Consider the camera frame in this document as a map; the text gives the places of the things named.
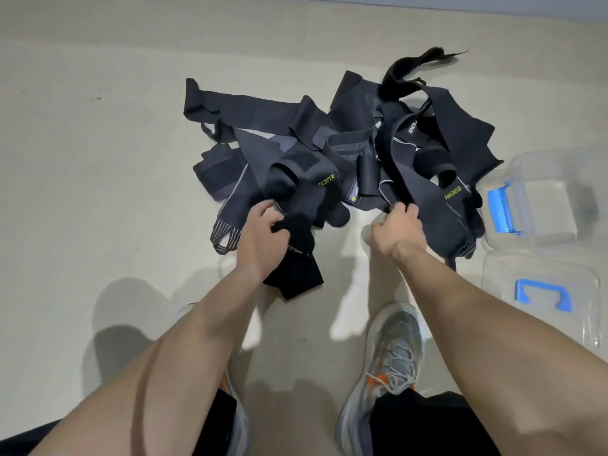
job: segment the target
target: transparent container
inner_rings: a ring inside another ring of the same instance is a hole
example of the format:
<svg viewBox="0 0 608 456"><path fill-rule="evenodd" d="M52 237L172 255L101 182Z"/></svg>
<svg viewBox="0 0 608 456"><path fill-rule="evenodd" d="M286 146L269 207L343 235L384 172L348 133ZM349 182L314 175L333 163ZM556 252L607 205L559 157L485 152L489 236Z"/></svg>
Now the transparent container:
<svg viewBox="0 0 608 456"><path fill-rule="evenodd" d="M482 288L589 350L601 343L599 280L588 268L492 251L483 261Z"/></svg>
<svg viewBox="0 0 608 456"><path fill-rule="evenodd" d="M493 249L572 254L608 247L608 148L522 154L477 190Z"/></svg>

